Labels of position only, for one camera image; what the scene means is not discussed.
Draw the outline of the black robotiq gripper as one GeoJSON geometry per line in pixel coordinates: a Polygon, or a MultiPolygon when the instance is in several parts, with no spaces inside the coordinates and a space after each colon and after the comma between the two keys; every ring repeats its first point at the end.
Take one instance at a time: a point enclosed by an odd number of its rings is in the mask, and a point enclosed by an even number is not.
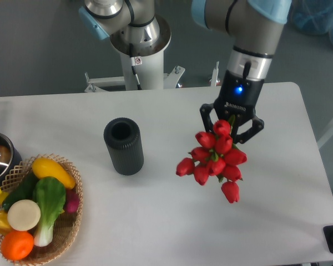
{"type": "Polygon", "coordinates": [[[243,79],[230,71],[225,72],[220,93],[212,104],[203,104],[200,107],[200,115],[206,132],[214,133],[214,123],[210,113],[215,111],[217,120],[229,120],[235,115],[233,125],[234,144],[244,144],[264,129],[264,121],[255,115],[255,105],[259,98],[264,80],[243,79]],[[249,120],[251,127],[245,132],[238,134],[240,124],[249,120]]]}

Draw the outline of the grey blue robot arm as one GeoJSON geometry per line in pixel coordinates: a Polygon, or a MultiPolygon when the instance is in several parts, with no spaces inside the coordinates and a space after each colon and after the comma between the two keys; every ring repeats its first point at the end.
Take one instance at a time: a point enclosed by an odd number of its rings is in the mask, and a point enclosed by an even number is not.
{"type": "MultiPolygon", "coordinates": [[[[290,1],[193,1],[195,23],[234,37],[220,93],[201,117],[213,130],[210,112],[231,122],[231,137],[243,144],[264,128],[255,106],[278,46],[290,1]]],[[[164,50],[171,31],[154,1],[85,1],[79,16],[96,38],[109,39],[120,54],[127,90],[164,89],[164,50]]]]}

